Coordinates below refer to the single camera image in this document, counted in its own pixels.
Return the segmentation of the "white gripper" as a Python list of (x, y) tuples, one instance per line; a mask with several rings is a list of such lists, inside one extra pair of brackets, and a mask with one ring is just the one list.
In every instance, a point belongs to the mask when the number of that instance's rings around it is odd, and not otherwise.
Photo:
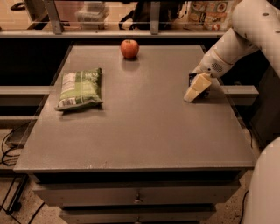
[(186, 90), (184, 100), (186, 102), (192, 102), (200, 93), (211, 86), (211, 76), (213, 78), (219, 78), (226, 74), (232, 67), (232, 65), (225, 62), (218, 53), (211, 48), (204, 54), (200, 63), (192, 70), (198, 75), (194, 78), (192, 85), (189, 85)]

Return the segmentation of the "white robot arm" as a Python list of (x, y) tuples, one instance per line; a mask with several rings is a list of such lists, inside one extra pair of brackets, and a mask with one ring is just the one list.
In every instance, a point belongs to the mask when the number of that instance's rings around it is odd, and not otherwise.
[[(241, 0), (232, 14), (232, 27), (192, 70), (196, 76), (184, 100), (193, 101), (242, 57), (261, 51), (280, 75), (279, 9), (267, 0)], [(242, 224), (280, 224), (280, 137), (260, 154), (250, 181)]]

